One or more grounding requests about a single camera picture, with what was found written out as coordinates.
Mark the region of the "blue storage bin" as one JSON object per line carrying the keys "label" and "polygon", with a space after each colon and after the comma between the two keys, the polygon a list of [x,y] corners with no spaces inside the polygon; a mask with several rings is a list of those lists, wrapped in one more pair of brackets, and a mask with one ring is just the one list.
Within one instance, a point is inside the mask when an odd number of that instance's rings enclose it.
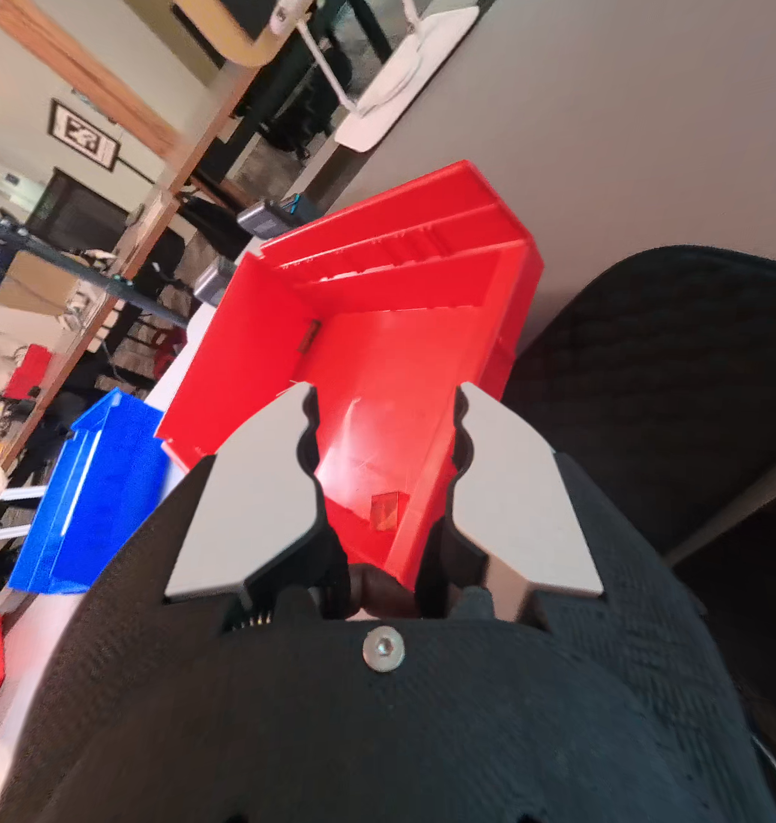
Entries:
{"label": "blue storage bin", "polygon": [[75,421],[7,585],[33,594],[88,591],[158,505],[169,460],[162,414],[110,391]]}

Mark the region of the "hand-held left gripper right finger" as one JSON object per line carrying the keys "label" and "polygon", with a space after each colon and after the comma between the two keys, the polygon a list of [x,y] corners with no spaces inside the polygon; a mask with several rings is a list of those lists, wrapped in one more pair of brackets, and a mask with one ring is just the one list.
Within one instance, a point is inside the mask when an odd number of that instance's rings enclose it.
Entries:
{"label": "hand-held left gripper right finger", "polygon": [[518,621],[538,592],[605,592],[556,451],[472,383],[455,396],[451,582],[490,593],[496,618]]}

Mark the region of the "cardboard box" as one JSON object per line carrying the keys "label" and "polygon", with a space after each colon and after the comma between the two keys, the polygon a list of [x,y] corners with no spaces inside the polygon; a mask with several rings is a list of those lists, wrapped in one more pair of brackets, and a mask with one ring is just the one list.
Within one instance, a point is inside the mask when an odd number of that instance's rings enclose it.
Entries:
{"label": "cardboard box", "polygon": [[66,313],[78,289],[78,279],[36,255],[17,252],[0,284],[0,304],[33,314],[59,317]]}

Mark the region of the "grey desktop device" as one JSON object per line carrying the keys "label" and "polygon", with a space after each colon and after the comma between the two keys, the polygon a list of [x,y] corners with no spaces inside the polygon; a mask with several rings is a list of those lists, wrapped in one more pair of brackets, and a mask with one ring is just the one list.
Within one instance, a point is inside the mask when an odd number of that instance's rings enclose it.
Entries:
{"label": "grey desktop device", "polygon": [[237,264],[227,258],[217,257],[208,264],[195,281],[192,291],[202,304],[218,308],[237,270]]}
{"label": "grey desktop device", "polygon": [[243,231],[260,240],[273,240],[321,218],[321,212],[306,198],[297,193],[276,200],[262,200],[253,207],[241,211],[237,223]]}

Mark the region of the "large red storage bin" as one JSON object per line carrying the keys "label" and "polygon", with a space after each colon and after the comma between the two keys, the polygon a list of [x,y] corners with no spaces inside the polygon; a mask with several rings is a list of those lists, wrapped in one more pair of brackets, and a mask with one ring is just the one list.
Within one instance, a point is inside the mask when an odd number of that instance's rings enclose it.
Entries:
{"label": "large red storage bin", "polygon": [[[454,477],[455,390],[500,399],[543,261],[462,160],[241,259],[156,430],[182,470],[292,385],[318,393],[329,520],[354,562],[415,585]],[[372,496],[410,495],[395,533]]]}

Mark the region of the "framed wall marker sign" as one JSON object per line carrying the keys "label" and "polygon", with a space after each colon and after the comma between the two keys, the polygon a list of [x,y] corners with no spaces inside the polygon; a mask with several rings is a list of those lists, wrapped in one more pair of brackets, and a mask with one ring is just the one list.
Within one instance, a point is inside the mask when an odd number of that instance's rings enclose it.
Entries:
{"label": "framed wall marker sign", "polygon": [[120,159],[120,142],[56,98],[51,99],[47,133],[96,166],[114,172]]}

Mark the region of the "wood edged office desk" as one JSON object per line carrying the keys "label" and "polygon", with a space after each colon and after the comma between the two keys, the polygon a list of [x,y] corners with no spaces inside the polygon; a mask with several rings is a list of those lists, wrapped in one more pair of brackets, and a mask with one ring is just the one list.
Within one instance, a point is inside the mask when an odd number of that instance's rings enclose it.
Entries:
{"label": "wood edged office desk", "polygon": [[[217,182],[200,173],[198,166],[211,144],[220,136],[231,114],[247,92],[259,72],[259,67],[243,67],[226,63],[214,83],[207,89],[205,101],[195,110],[193,120],[171,143],[171,153],[151,189],[143,206],[138,209],[138,219],[127,229],[119,242],[113,273],[132,279],[147,259],[162,233],[170,226],[180,206],[179,193],[187,183],[195,184],[208,193],[211,199],[236,210],[251,206],[252,199],[232,180]],[[69,333],[61,340],[52,356],[41,384],[31,416],[17,426],[8,437],[0,454],[0,466],[9,471],[23,447],[32,436],[45,409],[63,387],[70,372],[96,338],[104,321],[120,300],[109,296],[99,300],[83,320],[78,332]]]}

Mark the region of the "wooden support post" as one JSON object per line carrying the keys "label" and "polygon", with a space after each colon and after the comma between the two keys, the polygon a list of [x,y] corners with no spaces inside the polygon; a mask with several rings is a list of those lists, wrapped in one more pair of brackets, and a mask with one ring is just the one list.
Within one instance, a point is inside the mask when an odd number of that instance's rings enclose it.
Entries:
{"label": "wooden support post", "polygon": [[177,130],[34,2],[0,1],[0,30],[161,159]]}

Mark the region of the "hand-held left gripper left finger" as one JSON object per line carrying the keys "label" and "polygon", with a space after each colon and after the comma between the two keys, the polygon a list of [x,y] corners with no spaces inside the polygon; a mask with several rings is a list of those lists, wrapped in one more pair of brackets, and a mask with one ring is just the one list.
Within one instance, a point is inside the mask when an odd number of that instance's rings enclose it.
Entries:
{"label": "hand-held left gripper left finger", "polygon": [[235,594],[273,602],[330,566],[330,524],[315,477],[316,388],[300,382],[218,448],[167,581],[172,601]]}

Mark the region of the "dark panel on stand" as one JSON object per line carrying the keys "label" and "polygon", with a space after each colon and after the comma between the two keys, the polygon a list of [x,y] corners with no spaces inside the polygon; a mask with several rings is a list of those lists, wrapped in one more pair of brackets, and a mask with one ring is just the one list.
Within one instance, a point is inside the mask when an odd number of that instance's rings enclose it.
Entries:
{"label": "dark panel on stand", "polygon": [[282,56],[288,41],[324,55],[325,2],[178,1],[173,6],[222,59],[208,88],[208,120],[229,120],[259,74]]}

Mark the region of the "white flat pad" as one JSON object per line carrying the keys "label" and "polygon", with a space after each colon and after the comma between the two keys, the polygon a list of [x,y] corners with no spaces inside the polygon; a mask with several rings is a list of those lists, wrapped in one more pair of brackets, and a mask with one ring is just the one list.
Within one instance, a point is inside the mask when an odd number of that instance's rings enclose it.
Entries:
{"label": "white flat pad", "polygon": [[409,32],[333,134],[356,153],[374,149],[475,25],[478,5],[418,15],[403,2]]}

